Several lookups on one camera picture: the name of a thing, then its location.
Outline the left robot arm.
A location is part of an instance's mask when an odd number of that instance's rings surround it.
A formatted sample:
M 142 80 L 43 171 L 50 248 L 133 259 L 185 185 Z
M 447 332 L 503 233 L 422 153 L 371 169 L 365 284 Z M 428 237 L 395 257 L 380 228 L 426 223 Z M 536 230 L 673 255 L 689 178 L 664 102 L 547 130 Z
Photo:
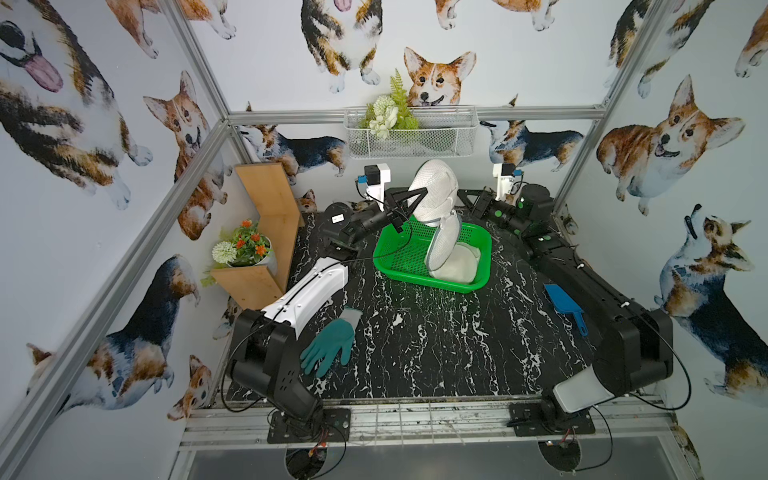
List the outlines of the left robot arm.
M 342 203 L 330 207 L 325 249 L 309 272 L 287 293 L 259 310 L 245 310 L 232 327 L 233 345 L 225 375 L 256 392 L 290 420 L 310 426 L 321 418 L 321 400 L 300 380 L 297 342 L 307 323 L 349 278 L 348 265 L 362 261 L 364 241 L 403 224 L 428 194 L 425 187 L 390 190 L 354 212 Z

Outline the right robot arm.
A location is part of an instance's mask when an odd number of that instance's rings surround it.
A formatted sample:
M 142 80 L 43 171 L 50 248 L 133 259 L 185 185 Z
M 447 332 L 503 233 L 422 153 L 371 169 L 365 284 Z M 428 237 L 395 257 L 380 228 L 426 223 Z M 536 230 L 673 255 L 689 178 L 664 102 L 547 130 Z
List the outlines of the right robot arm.
M 527 184 L 514 204 L 487 190 L 461 189 L 468 212 L 512 234 L 519 254 L 572 300 L 597 337 L 591 364 L 545 393 L 549 418 L 566 418 L 669 378 L 674 370 L 671 319 L 620 293 L 554 229 L 554 200 L 547 188 Z

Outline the green plastic basket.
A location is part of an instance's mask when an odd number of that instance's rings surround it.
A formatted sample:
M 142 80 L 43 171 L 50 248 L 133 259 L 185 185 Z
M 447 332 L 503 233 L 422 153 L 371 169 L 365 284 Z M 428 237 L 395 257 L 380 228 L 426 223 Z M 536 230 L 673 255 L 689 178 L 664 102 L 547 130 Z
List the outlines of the green plastic basket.
M 376 269 L 391 280 L 414 285 L 467 294 L 484 287 L 490 279 L 492 238 L 484 228 L 464 223 L 459 242 L 479 250 L 480 258 L 476 273 L 469 283 L 441 280 L 430 275 L 425 258 L 436 229 L 418 222 L 414 217 L 398 233 L 389 225 L 378 238 L 373 253 Z

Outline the white artificial flowers with fern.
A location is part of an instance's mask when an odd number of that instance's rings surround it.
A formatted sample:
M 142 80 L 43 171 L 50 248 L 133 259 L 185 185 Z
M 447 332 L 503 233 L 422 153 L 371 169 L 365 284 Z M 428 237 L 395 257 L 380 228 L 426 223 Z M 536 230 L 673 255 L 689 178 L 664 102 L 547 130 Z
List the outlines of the white artificial flowers with fern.
M 359 127 L 368 130 L 379 140 L 420 128 L 418 119 L 409 107 L 408 92 L 398 70 L 390 77 L 390 93 L 378 96 L 373 103 L 367 105 Z

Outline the blue dustpan scoop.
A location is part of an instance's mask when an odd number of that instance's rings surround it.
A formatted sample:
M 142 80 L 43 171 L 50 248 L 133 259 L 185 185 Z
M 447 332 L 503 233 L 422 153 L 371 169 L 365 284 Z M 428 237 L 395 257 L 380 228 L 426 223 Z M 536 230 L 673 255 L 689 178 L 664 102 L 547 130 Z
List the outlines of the blue dustpan scoop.
M 572 316 L 580 334 L 587 337 L 589 330 L 583 317 L 584 310 L 560 286 L 545 284 L 544 290 L 556 312 Z

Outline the green work glove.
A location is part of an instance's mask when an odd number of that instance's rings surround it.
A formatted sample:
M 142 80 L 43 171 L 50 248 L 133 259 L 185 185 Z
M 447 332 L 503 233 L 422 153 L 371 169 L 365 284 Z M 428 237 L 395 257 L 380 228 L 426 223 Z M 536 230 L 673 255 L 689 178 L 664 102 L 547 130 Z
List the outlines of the green work glove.
M 346 366 L 351 358 L 355 342 L 356 327 L 362 317 L 360 310 L 345 307 L 337 319 L 326 325 L 301 353 L 301 368 L 306 375 L 314 373 L 316 378 L 324 377 L 331 369 L 336 357 Z

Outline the potted orange flowers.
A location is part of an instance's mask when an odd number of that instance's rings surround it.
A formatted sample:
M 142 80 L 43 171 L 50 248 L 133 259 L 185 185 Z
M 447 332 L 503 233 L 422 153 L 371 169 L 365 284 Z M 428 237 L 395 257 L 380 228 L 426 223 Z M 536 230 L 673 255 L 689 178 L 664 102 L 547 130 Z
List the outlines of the potted orange flowers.
M 201 279 L 203 287 L 216 284 L 215 269 L 267 265 L 275 273 L 276 256 L 271 240 L 259 231 L 259 223 L 243 220 L 232 231 L 223 230 L 219 241 L 211 249 L 213 264 Z

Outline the wooden shelf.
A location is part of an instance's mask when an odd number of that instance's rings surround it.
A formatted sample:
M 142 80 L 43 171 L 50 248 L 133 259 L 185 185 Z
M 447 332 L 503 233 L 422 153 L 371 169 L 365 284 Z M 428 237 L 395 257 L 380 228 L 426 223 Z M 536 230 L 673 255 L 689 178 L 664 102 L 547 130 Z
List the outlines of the wooden shelf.
M 255 206 L 259 231 L 273 243 L 275 273 L 267 265 L 215 269 L 216 283 L 243 309 L 258 310 L 277 301 L 285 292 L 299 227 L 303 217 L 283 168 L 276 163 L 236 168 Z

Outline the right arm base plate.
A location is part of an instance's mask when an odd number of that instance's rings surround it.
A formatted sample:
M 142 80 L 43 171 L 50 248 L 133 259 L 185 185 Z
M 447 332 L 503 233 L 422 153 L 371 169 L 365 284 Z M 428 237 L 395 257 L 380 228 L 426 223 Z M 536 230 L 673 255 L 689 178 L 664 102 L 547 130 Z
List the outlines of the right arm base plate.
M 511 403 L 507 423 L 519 437 L 546 435 L 591 435 L 596 432 L 588 413 L 565 413 L 556 403 L 548 400 L 537 403 Z

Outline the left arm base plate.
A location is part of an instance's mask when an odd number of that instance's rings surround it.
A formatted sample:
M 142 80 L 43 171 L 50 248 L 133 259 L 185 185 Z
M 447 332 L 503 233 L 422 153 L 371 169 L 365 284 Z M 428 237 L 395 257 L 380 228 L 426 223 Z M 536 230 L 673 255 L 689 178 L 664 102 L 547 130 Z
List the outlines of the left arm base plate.
M 275 413 L 269 420 L 268 444 L 346 443 L 352 411 L 349 408 L 319 408 L 308 420 L 287 413 Z

